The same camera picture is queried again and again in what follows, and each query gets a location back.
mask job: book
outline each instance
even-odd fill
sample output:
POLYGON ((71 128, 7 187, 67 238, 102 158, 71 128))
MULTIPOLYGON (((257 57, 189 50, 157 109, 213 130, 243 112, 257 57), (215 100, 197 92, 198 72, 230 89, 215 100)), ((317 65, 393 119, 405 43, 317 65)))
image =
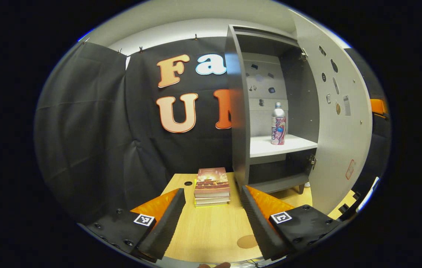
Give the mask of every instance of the book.
POLYGON ((195 198, 196 204, 212 204, 214 202, 228 202, 229 197, 195 198))
POLYGON ((195 197, 226 197, 229 192, 230 186, 224 167, 199 169, 194 187, 195 197))
POLYGON ((194 200, 194 206, 195 207, 218 207, 220 205, 228 205, 229 202, 213 202, 210 204, 196 204, 196 200, 194 200))

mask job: wooden table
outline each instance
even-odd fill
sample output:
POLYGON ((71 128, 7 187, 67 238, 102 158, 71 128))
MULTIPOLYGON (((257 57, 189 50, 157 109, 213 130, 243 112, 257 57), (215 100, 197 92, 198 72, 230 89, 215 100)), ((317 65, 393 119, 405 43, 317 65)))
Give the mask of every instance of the wooden table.
POLYGON ((238 239, 254 235, 239 200, 234 173, 227 173, 230 202, 220 207, 194 207, 196 174, 175 174, 162 195, 184 188, 186 205, 165 256, 181 261, 221 263, 245 261, 262 256, 258 246, 240 248, 238 239))

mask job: open cabinet door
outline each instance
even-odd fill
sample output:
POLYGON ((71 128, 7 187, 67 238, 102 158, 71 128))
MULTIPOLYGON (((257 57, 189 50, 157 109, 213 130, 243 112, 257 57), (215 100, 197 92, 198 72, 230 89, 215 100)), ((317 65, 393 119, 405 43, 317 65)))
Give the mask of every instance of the open cabinet door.
POLYGON ((308 180, 313 207, 328 215, 355 184, 366 161, 372 132, 370 97, 344 49, 313 22, 289 12, 317 86, 317 162, 308 180))
POLYGON ((250 120, 244 61, 233 26, 228 28, 225 54, 231 101, 231 130, 233 132, 233 170, 239 189, 248 183, 250 120))

